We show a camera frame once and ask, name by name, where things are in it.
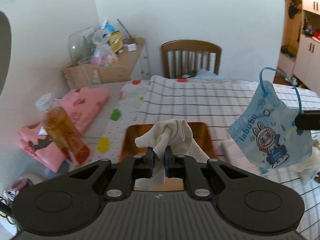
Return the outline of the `white cloth rag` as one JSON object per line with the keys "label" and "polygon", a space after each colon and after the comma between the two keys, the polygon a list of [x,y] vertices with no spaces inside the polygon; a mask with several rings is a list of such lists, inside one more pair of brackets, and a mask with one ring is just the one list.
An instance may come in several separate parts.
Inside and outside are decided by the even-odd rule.
{"label": "white cloth rag", "polygon": [[164,152],[168,146],[174,155],[189,155],[200,163],[206,163],[209,159],[193,139],[192,130],[184,119],[157,122],[147,133],[137,137],[135,144],[139,148],[150,147],[156,154],[152,178],[136,180],[135,187],[141,190],[165,184]]}

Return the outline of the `blue labubu mask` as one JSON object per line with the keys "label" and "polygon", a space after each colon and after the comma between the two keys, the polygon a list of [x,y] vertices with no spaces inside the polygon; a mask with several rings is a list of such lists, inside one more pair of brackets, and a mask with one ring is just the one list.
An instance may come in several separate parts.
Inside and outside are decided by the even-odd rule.
{"label": "blue labubu mask", "polygon": [[231,138],[253,165],[283,168],[311,157],[311,133],[299,129],[295,122],[303,112],[299,91],[295,90],[293,96],[298,108],[287,107],[272,83],[261,77],[249,106],[228,128]]}

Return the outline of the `white plush bunny toy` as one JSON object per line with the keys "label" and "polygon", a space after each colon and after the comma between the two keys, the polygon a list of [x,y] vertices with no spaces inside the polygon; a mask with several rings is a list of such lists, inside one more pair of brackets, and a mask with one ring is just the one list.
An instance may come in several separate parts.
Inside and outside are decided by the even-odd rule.
{"label": "white plush bunny toy", "polygon": [[316,177],[319,177],[319,134],[312,137],[311,156],[296,164],[294,170],[304,184],[312,182]]}

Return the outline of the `black white grid tablecloth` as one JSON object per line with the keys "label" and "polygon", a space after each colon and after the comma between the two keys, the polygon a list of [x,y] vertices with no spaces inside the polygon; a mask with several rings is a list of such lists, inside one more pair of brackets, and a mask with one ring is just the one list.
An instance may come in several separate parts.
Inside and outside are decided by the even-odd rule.
{"label": "black white grid tablecloth", "polygon": [[[185,119],[207,124],[219,159],[226,155],[221,142],[230,139],[228,127],[242,115],[249,105],[257,82],[204,79],[166,79],[153,76],[147,82],[145,94],[140,96],[140,120],[154,124],[167,119]],[[319,239],[319,183],[304,183],[290,168],[269,170],[264,178],[283,184],[300,194],[305,212],[298,232],[306,239]]]}

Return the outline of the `amber drink bottle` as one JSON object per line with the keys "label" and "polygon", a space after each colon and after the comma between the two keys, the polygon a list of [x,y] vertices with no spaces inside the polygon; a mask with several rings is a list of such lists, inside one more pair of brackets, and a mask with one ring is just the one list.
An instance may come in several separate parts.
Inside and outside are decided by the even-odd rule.
{"label": "amber drink bottle", "polygon": [[42,115],[42,126],[66,158],[76,165],[82,165],[90,155],[90,149],[73,125],[66,111],[48,93],[41,96],[35,107]]}

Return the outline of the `white side cabinet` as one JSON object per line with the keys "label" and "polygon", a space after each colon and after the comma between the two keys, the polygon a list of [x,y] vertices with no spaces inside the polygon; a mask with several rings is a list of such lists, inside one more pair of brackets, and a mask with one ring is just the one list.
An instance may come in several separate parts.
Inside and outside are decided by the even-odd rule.
{"label": "white side cabinet", "polygon": [[122,73],[120,81],[148,80],[150,78],[150,64],[146,42],[143,38],[136,38],[136,50],[124,52],[118,56],[118,65]]}

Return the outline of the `pink folded cloth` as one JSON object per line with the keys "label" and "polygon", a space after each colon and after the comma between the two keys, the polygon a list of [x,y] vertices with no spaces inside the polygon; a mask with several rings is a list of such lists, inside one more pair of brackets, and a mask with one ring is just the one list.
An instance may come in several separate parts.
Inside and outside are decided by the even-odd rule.
{"label": "pink folded cloth", "polygon": [[45,94],[35,103],[41,121],[18,130],[19,147],[53,172],[64,161],[82,165],[90,156],[82,135],[109,97],[104,87],[73,89],[62,99]]}

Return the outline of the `brown wooden chair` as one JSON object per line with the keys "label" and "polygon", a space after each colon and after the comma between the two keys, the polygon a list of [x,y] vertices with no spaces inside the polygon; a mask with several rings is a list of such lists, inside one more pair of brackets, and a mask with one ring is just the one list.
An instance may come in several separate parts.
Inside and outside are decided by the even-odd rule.
{"label": "brown wooden chair", "polygon": [[199,40],[173,40],[161,45],[163,74],[167,78],[195,76],[204,69],[219,74],[222,48]]}

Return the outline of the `cardboard box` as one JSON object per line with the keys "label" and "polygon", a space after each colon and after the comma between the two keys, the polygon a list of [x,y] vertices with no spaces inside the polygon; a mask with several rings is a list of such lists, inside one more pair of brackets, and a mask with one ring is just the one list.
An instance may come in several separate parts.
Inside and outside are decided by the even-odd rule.
{"label": "cardboard box", "polygon": [[70,89],[115,83],[131,80],[134,66],[117,62],[111,66],[100,67],[91,64],[70,66],[62,70],[63,76]]}

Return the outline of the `plastic bag of pink items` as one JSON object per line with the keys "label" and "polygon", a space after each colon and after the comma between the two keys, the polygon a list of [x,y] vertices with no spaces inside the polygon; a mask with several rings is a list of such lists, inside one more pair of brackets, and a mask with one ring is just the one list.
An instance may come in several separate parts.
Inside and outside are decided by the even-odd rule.
{"label": "plastic bag of pink items", "polygon": [[109,45],[111,33],[107,29],[98,29],[92,37],[95,44],[91,64],[100,67],[110,66],[118,61],[117,55]]}

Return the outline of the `clear glass bowl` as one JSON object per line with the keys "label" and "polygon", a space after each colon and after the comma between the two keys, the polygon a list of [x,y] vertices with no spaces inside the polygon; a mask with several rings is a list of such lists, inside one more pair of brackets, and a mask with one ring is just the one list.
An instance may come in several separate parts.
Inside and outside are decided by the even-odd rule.
{"label": "clear glass bowl", "polygon": [[73,63],[77,63],[83,58],[92,57],[96,45],[93,43],[92,27],[76,31],[68,38],[68,52]]}

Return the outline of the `white wall cabinet unit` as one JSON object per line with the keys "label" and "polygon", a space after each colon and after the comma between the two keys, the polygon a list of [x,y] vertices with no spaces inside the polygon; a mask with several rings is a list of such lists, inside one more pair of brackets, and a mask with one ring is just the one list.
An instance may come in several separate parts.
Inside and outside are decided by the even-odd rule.
{"label": "white wall cabinet unit", "polygon": [[278,68],[319,93],[319,0],[285,0]]}

